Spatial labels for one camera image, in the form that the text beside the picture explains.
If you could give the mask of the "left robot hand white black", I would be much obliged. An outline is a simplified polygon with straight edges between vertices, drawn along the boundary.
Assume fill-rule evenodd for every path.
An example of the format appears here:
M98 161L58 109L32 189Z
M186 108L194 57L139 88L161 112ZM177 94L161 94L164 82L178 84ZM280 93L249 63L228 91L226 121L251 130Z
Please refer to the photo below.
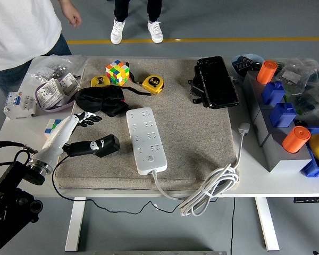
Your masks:
M63 146L68 142L74 129L78 125L87 127L101 120L100 116L90 112L72 114L63 119L48 137L41 151L31 157L28 165L46 171L46 173L52 172L59 156L63 153Z

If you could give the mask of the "person's left hand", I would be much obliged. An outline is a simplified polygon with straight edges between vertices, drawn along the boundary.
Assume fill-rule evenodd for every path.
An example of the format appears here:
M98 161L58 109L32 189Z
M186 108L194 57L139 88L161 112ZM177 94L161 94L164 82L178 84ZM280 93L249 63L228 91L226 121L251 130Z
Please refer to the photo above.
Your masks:
M67 18L69 24L75 28L79 27L81 25L82 18L78 9L70 0L59 0L58 2L63 15Z

